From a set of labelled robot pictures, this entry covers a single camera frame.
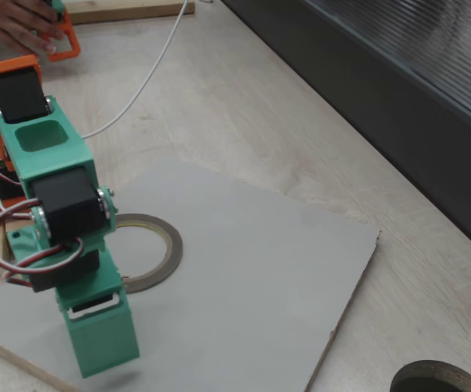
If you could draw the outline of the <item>person's hand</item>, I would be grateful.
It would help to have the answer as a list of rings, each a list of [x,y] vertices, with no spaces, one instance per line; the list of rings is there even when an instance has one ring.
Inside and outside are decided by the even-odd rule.
[[[53,54],[61,41],[55,9],[41,0],[0,0],[0,42],[22,55]]]

